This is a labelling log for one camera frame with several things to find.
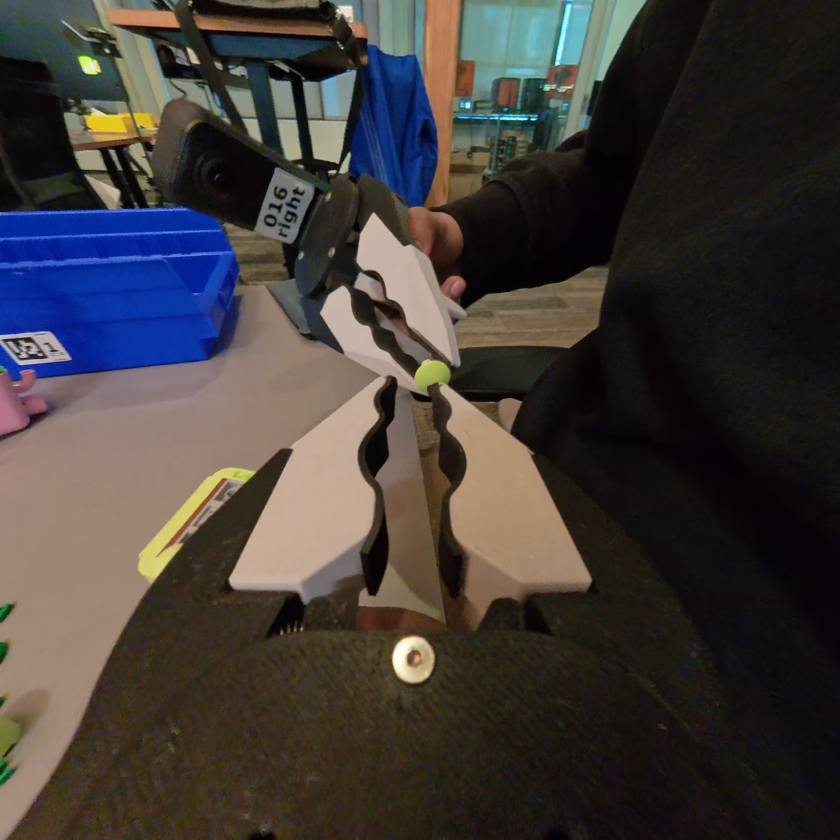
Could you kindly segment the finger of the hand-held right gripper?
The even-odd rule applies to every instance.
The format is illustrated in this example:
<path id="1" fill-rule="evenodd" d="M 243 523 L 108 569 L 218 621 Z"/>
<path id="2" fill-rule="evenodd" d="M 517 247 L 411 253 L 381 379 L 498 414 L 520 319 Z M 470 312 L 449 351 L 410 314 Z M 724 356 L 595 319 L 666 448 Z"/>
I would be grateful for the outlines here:
<path id="1" fill-rule="evenodd" d="M 466 312 L 440 289 L 431 261 L 414 244 L 402 244 L 373 213 L 360 231 L 356 263 L 377 277 L 374 299 L 398 310 L 407 334 L 451 367 L 460 366 L 455 322 Z"/>
<path id="2" fill-rule="evenodd" d="M 375 272 L 361 273 L 361 285 L 330 272 L 322 285 L 321 319 L 341 352 L 381 376 L 392 376 L 416 395 L 426 392 L 415 382 L 417 369 L 435 357 L 435 347 L 414 329 L 411 309 Z"/>

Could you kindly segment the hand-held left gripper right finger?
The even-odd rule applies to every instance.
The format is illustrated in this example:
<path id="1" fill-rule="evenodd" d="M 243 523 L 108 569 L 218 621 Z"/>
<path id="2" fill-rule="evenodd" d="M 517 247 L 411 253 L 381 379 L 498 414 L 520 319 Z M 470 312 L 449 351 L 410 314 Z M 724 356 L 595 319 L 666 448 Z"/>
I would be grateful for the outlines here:
<path id="1" fill-rule="evenodd" d="M 477 628 L 499 599 L 589 591 L 592 576 L 530 450 L 448 385 L 428 395 L 448 480 L 439 569 L 462 623 Z"/>

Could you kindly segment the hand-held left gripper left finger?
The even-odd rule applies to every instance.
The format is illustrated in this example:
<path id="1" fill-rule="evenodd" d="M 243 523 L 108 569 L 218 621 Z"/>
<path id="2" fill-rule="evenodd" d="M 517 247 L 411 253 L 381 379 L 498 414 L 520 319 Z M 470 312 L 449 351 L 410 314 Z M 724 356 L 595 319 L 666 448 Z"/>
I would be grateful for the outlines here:
<path id="1" fill-rule="evenodd" d="M 383 489 L 397 382 L 383 376 L 291 448 L 233 571 L 237 591 L 304 602 L 380 590 L 389 555 Z"/>

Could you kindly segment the lime green toy brick box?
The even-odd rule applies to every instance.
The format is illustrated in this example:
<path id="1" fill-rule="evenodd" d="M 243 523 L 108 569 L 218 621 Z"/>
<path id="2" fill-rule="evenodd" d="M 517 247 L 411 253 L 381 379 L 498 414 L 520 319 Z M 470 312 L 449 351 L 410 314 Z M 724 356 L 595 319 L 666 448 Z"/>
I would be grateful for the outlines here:
<path id="1" fill-rule="evenodd" d="M 225 468 L 205 478 L 140 552 L 140 575 L 152 584 L 204 522 L 255 474 L 254 470 Z"/>

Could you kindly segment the person's right forearm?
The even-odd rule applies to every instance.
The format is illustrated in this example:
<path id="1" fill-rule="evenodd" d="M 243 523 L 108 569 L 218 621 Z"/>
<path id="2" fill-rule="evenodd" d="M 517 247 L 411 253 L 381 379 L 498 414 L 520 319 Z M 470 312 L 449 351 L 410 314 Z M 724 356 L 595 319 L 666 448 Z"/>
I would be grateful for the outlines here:
<path id="1" fill-rule="evenodd" d="M 431 211 L 464 238 L 466 308 L 490 294 L 570 279 L 606 264 L 638 170 L 637 149 L 595 126 L 514 161 L 477 192 Z"/>

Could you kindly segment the person's right hand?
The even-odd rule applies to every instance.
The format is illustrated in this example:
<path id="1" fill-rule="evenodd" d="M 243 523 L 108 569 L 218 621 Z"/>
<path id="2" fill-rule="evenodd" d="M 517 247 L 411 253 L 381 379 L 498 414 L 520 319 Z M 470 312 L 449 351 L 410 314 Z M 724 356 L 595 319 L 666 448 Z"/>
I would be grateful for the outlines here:
<path id="1" fill-rule="evenodd" d="M 462 277 L 465 244 L 459 225 L 446 213 L 414 206 L 408 210 L 408 226 L 414 244 L 431 261 L 441 291 L 460 304 L 466 280 Z"/>

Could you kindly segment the blue jacket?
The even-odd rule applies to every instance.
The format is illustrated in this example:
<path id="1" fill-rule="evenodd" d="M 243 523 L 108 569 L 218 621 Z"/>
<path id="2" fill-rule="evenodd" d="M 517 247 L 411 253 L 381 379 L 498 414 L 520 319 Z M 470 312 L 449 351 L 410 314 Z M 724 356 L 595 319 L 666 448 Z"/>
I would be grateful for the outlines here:
<path id="1" fill-rule="evenodd" d="M 367 47 L 364 95 L 350 144 L 349 173 L 370 175 L 406 200 L 425 204 L 438 162 L 438 138 L 415 56 Z"/>

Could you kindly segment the blue plastic bin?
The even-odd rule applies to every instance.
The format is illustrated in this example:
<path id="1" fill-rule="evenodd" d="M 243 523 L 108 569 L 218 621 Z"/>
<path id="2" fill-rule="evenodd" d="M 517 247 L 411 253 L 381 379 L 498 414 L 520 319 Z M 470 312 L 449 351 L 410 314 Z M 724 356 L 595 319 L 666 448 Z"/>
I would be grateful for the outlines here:
<path id="1" fill-rule="evenodd" d="M 38 377 L 204 361 L 239 266 L 185 208 L 1 214 L 1 363 Z"/>

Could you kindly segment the wooden round table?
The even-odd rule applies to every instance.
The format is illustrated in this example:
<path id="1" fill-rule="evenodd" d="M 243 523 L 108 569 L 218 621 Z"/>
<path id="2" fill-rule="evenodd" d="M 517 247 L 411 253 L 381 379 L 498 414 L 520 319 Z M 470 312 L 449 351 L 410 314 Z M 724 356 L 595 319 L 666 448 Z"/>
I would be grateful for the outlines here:
<path id="1" fill-rule="evenodd" d="M 153 149 L 157 129 L 140 129 L 139 133 L 103 133 L 69 131 L 75 152 L 96 151 L 100 154 L 112 185 L 119 191 L 122 207 L 149 208 L 143 189 L 130 162 L 128 149 L 139 144 L 144 152 Z"/>

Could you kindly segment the yellow box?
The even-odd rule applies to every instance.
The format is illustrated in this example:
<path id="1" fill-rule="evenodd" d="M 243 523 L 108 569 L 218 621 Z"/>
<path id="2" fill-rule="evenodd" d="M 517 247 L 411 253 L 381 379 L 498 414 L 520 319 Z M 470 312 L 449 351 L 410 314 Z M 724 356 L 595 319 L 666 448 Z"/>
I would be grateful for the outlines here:
<path id="1" fill-rule="evenodd" d="M 160 124 L 159 119 L 148 112 L 94 112 L 85 115 L 84 121 L 87 129 L 95 133 L 137 133 L 156 130 Z"/>

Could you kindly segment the pink toy brick flowerpot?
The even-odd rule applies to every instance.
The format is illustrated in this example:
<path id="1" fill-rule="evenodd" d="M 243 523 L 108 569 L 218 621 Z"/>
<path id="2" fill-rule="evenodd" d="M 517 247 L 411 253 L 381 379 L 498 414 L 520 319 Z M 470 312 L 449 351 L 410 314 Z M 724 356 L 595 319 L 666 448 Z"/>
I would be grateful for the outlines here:
<path id="1" fill-rule="evenodd" d="M 18 379 L 13 379 L 1 366 L 1 436 L 16 433 L 26 428 L 32 417 L 49 411 L 46 401 L 31 391 L 37 381 L 34 370 L 23 370 Z"/>

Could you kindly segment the black office chair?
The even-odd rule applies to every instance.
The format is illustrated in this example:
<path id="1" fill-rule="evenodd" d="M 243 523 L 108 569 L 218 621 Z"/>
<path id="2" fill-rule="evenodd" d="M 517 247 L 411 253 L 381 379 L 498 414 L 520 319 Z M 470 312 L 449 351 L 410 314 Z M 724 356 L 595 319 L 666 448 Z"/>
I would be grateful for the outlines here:
<path id="1" fill-rule="evenodd" d="M 1 210 L 106 209 L 80 168 L 46 64 L 1 58 Z"/>

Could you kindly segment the scattered green leaf pieces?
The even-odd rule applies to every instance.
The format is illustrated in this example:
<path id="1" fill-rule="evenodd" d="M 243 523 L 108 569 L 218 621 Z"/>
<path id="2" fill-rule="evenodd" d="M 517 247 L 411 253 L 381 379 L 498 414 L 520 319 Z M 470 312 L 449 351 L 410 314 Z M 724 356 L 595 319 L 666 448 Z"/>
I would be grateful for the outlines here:
<path id="1" fill-rule="evenodd" d="M 6 604 L 3 604 L 1 606 L 1 624 L 3 624 L 8 619 L 8 617 L 10 616 L 10 614 L 12 613 L 13 610 L 14 610 L 14 604 L 13 603 L 6 603 Z M 1 664 L 6 659 L 8 651 L 9 651 L 9 642 L 7 640 L 2 639 L 1 640 Z M 2 694 L 1 695 L 1 708 L 4 707 L 6 699 L 7 699 L 6 695 Z M 10 759 L 8 758 L 8 756 L 6 756 L 5 761 L 3 761 L 3 762 L 1 761 L 1 785 L 4 785 L 8 781 L 8 779 L 12 776 L 12 774 L 14 773 L 14 768 L 11 766 Z"/>

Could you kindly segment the wooden desk with dark frame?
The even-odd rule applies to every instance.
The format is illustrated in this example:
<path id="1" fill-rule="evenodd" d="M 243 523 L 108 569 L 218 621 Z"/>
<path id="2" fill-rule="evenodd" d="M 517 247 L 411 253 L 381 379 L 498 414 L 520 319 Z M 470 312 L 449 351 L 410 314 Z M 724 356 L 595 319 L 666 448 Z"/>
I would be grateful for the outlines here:
<path id="1" fill-rule="evenodd" d="M 290 84 L 300 144 L 299 163 L 311 174 L 330 178 L 343 168 L 361 112 L 362 68 L 366 65 L 368 31 L 363 23 L 349 23 L 337 15 L 328 23 L 303 20 L 265 20 L 195 14 L 189 2 L 152 2 L 153 9 L 136 2 L 109 2 L 111 25 L 158 40 L 168 48 L 185 48 L 197 60 L 198 79 L 217 100 L 222 114 L 240 130 L 245 118 L 233 98 L 234 88 L 250 92 L 259 137 L 272 150 L 284 151 L 272 81 Z M 339 159 L 323 161 L 312 146 L 305 84 L 355 72 L 350 110 Z"/>

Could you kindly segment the wooden post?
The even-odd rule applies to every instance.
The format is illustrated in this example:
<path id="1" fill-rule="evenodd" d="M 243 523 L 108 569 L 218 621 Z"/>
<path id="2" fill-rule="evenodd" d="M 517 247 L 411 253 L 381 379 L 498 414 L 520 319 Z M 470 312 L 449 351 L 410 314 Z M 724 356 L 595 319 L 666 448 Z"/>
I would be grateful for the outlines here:
<path id="1" fill-rule="evenodd" d="M 425 1 L 423 77 L 437 131 L 437 166 L 426 206 L 448 200 L 461 1 Z"/>

